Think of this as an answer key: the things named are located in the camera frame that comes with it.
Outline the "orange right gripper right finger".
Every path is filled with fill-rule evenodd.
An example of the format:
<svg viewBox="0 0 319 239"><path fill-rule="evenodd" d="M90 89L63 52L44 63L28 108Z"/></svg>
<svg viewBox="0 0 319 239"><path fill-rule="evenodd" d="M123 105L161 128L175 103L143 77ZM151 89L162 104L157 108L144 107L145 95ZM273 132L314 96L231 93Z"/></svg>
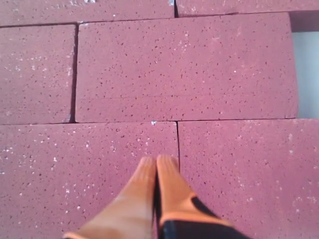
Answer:
<svg viewBox="0 0 319 239"><path fill-rule="evenodd" d="M178 160L157 157L160 239L238 239L239 232L210 211L182 177Z"/></svg>

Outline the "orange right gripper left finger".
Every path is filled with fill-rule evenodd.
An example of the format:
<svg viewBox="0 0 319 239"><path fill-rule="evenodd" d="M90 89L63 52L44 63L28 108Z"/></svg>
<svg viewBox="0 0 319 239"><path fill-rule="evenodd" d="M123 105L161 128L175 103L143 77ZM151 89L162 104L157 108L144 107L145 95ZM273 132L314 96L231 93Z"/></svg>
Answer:
<svg viewBox="0 0 319 239"><path fill-rule="evenodd" d="M151 239L155 181L156 161L144 156L118 196L78 231L63 238Z"/></svg>

